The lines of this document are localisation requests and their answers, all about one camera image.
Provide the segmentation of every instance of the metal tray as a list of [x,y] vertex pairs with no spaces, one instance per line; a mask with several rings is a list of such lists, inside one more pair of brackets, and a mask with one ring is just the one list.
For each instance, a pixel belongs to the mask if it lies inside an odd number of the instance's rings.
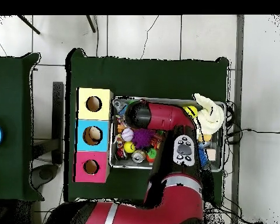
[[[141,100],[145,99],[148,102],[154,102],[154,103],[163,103],[163,104],[171,104],[176,106],[195,106],[198,111],[202,109],[202,107],[195,101],[195,100],[174,100],[174,99],[158,99],[158,98],[147,98],[147,97],[122,97],[122,96],[116,96],[113,98],[112,106],[114,111],[116,112],[116,109],[114,108],[114,101],[116,99],[121,100]],[[226,116],[226,105],[223,102],[215,102],[217,105],[219,105],[223,111],[224,116]],[[212,135],[211,139],[211,145],[209,148],[216,149],[216,160],[211,162],[211,169],[212,172],[219,172],[223,168],[224,163],[224,153],[225,153],[225,146],[224,146],[224,140],[226,135],[226,118],[224,118],[224,122],[222,124],[222,127]],[[135,163],[132,159],[127,160],[117,160],[115,158],[115,149],[116,149],[116,143],[114,143],[114,136],[118,134],[117,132],[117,120],[115,117],[115,114],[113,115],[113,122],[111,124],[111,131],[110,131],[110,151],[109,151],[109,163],[110,166],[113,168],[125,168],[125,169],[152,169],[152,163],[149,163],[147,160],[144,160],[141,163]]]

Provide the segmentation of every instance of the white cloth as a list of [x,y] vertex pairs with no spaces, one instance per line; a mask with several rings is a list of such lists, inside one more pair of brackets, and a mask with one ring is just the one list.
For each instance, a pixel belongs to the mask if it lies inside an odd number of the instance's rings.
[[212,135],[215,133],[224,122],[224,112],[211,99],[201,96],[200,94],[194,94],[196,102],[203,107],[197,114],[197,118],[194,119],[197,126],[197,138],[199,134]]

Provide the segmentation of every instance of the green mat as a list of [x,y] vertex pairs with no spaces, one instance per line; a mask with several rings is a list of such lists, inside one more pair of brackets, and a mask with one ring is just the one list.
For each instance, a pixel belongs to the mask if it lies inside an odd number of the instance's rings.
[[32,115],[30,71],[40,54],[0,57],[0,199],[42,200],[30,186]]
[[[65,192],[68,192],[65,199],[142,200],[149,176],[147,170],[113,169],[104,184],[72,181],[77,87],[110,89],[115,96],[168,99],[193,99],[194,93],[200,93],[213,101],[225,102],[227,68],[226,58],[217,61],[95,58],[87,57],[81,49],[73,49],[66,59],[66,112],[69,115],[65,139],[69,138],[69,142],[65,144],[64,177]],[[214,174],[214,178],[215,199],[220,204],[222,172]]]

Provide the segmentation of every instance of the shape sorter box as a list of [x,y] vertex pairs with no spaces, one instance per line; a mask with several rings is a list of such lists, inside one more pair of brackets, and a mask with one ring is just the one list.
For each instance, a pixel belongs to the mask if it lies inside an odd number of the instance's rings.
[[[109,175],[108,152],[82,152],[76,153],[76,174],[75,182],[105,183]],[[85,171],[85,163],[94,160],[99,169],[95,174]]]
[[[105,183],[109,175],[110,103],[108,89],[77,88],[74,182]],[[100,141],[87,141],[91,127],[100,131]],[[91,163],[91,171],[86,169]]]

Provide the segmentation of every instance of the blue box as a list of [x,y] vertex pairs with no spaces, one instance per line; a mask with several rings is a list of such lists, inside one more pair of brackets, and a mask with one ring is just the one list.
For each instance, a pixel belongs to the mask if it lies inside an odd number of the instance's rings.
[[[97,145],[88,145],[83,140],[83,133],[87,127],[97,127],[103,132],[103,139]],[[77,151],[108,151],[109,121],[78,120],[78,143]]]

